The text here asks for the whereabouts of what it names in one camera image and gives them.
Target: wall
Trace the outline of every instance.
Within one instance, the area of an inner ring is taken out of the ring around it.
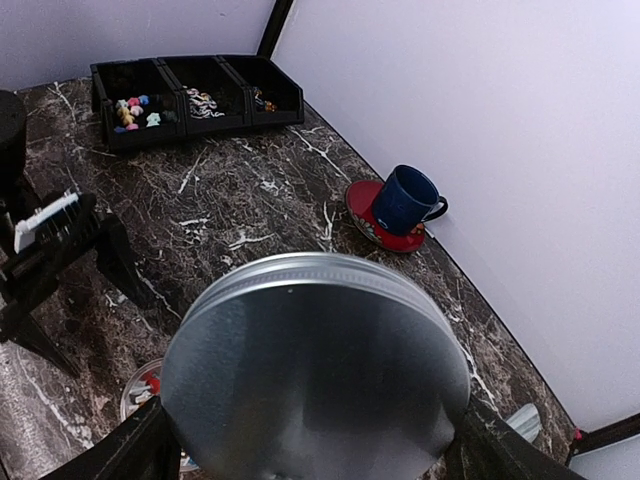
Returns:
[[[0,88],[89,74],[89,64],[255,53],[275,0],[0,0]]]
[[[298,1],[276,62],[430,229],[590,430],[640,411],[640,3]]]
[[[570,468],[589,480],[637,480],[640,436],[578,455],[571,460]]]

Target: red saucer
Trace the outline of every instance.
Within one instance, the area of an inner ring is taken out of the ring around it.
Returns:
[[[424,243],[424,226],[419,224],[406,237],[391,235],[383,229],[373,218],[371,204],[384,184],[372,180],[361,180],[352,183],[347,188],[345,199],[347,209],[358,230],[372,242],[382,248],[396,253],[411,253],[418,250]]]

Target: dark marble countertop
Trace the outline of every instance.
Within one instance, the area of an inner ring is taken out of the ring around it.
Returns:
[[[127,380],[163,356],[182,315],[214,280],[264,256],[312,250],[359,255],[421,285],[466,351],[474,393],[503,417],[534,403],[543,425],[535,445],[564,460],[571,422],[442,247],[427,239],[419,252],[396,255],[351,223],[345,189],[376,175],[312,109],[301,126],[115,156],[100,143],[90,87],[81,79],[19,92],[29,115],[26,175],[41,195],[70,186],[97,194],[99,208],[126,225],[156,303],[139,310],[88,255],[34,313],[80,365],[80,379],[0,345],[0,458],[11,480],[38,478],[110,432]],[[441,477],[442,466],[425,476]]]

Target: mug handle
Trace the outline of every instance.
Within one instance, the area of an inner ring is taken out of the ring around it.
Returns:
[[[449,202],[447,202],[447,199],[441,196],[438,201],[440,202],[440,207],[435,212],[431,212],[426,217],[424,217],[422,219],[423,223],[428,222],[429,220],[435,220],[436,218],[439,218],[447,213],[447,210],[449,209]]]

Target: mug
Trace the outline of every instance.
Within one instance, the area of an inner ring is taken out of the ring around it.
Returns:
[[[404,237],[419,223],[444,215],[448,208],[447,199],[425,174],[408,165],[398,165],[373,200],[371,211],[383,229]]]

